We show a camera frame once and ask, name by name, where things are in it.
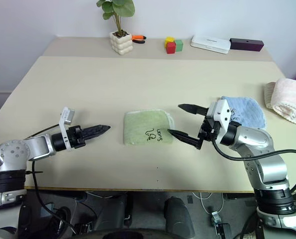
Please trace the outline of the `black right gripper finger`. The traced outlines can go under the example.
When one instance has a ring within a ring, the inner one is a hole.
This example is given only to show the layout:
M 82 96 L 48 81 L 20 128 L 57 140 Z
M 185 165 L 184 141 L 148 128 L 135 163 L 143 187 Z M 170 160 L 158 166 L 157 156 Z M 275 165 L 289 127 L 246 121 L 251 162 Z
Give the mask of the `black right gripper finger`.
M 201 107 L 198 105 L 192 105 L 192 104 L 180 104 L 178 105 L 179 108 L 182 110 L 194 114 L 194 115 L 202 115 L 206 116 L 209 108 Z
M 168 129 L 167 130 L 172 136 L 174 136 L 176 139 L 194 146 L 196 149 L 200 150 L 203 140 L 202 139 L 197 139 L 197 138 L 193 138 L 190 137 L 187 133 L 184 133 L 182 131 L 178 131 L 178 130 L 173 130 L 173 129 Z

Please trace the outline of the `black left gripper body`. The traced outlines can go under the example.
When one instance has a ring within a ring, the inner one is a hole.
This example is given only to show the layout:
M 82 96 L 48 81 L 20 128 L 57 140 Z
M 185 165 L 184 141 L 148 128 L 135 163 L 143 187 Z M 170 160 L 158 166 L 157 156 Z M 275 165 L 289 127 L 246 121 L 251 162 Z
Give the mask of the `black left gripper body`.
M 67 136 L 72 148 L 77 149 L 86 145 L 82 129 L 79 125 L 67 129 Z

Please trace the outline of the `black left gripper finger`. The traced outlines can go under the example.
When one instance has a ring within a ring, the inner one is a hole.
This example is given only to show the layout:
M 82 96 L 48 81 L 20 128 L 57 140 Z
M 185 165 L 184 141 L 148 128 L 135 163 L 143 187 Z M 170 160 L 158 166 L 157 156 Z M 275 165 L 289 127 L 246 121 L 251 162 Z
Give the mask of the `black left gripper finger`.
M 106 131 L 84 131 L 84 140 L 93 139 L 103 135 Z
M 111 127 L 109 125 L 95 125 L 88 128 L 83 129 L 84 135 L 102 135 L 107 132 Z

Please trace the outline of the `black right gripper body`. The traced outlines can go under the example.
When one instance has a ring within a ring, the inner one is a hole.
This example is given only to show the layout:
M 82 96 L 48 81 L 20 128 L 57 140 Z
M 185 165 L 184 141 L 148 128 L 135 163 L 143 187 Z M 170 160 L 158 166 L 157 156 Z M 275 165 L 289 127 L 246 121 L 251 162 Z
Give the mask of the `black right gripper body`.
M 198 133 L 198 138 L 206 141 L 217 139 L 221 124 L 215 121 L 212 115 L 207 115 L 208 109 L 198 109 L 197 113 L 205 116 L 201 128 Z

